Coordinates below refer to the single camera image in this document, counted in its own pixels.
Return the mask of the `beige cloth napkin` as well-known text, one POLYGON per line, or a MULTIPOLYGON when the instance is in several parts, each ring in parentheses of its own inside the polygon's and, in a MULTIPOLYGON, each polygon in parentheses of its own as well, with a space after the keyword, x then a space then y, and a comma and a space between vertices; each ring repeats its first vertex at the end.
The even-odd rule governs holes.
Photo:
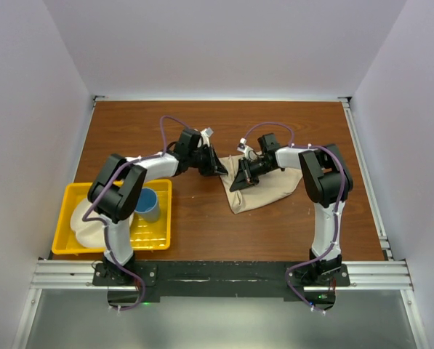
POLYGON ((290 196, 302 179, 300 169, 288 168, 284 171, 277 169, 260 176, 260 182, 250 188, 230 192, 230 187, 236 178, 238 160, 242 156, 228 156, 220 158, 220 162, 227 169, 228 174, 220 177, 230 210, 233 214, 258 209, 290 196))

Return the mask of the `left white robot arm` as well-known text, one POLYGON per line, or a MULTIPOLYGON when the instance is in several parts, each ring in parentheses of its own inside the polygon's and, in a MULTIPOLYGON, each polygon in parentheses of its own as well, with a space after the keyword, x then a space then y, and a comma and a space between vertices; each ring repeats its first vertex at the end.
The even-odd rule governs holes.
POLYGON ((202 131, 185 128, 173 148, 149 155, 126 158, 110 155, 91 184, 87 199, 91 203, 82 220, 103 224, 106 245, 103 266, 118 285, 144 288, 135 270, 134 251, 129 238, 129 218, 140 198, 143 185, 151 180, 175 177, 190 168, 205 177, 226 175, 210 137, 211 128, 202 131))

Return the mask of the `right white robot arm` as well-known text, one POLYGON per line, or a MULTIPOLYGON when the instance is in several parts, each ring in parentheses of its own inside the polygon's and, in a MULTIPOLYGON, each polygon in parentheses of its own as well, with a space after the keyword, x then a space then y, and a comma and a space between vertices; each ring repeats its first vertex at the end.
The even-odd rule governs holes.
POLYGON ((342 211, 353 179, 335 144, 326 146, 281 146, 273 133, 257 139, 261 154, 255 159, 249 156, 245 139, 238 150, 244 152, 238 161, 236 178, 230 191, 247 189, 259 184, 260 176, 286 168, 302 171, 305 190, 314 203, 315 232, 309 251, 310 260, 301 262, 294 269, 305 271, 299 280, 323 286, 342 266, 339 245, 342 211))

